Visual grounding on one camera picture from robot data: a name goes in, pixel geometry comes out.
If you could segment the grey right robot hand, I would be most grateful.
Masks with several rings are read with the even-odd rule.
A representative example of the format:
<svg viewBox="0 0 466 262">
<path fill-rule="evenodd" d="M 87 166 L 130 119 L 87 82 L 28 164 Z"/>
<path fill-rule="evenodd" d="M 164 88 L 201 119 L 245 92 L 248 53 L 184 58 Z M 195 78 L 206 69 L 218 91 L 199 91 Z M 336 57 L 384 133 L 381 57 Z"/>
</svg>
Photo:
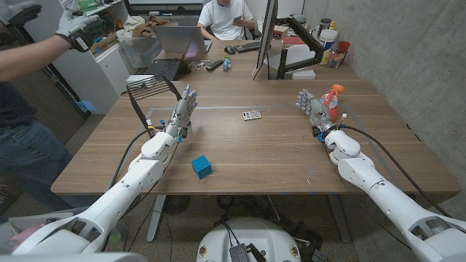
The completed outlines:
<svg viewBox="0 0 466 262">
<path fill-rule="evenodd" d="M 299 92 L 296 106 L 309 117 L 314 137 L 320 135 L 325 138 L 336 129 L 328 109 L 308 90 Z"/>
</svg>

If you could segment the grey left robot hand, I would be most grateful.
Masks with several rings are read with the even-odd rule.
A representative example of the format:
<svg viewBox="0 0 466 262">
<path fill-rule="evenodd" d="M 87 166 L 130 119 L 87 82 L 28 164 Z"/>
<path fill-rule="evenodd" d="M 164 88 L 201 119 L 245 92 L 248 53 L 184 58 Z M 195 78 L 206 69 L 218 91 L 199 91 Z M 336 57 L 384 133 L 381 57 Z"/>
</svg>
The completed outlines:
<svg viewBox="0 0 466 262">
<path fill-rule="evenodd" d="M 181 99 L 170 113 L 170 118 L 165 128 L 167 134 L 177 137 L 181 131 L 187 129 L 190 125 L 190 117 L 193 110 L 197 107 L 196 99 L 197 91 L 191 90 L 190 84 L 187 84 L 181 94 Z"/>
</svg>

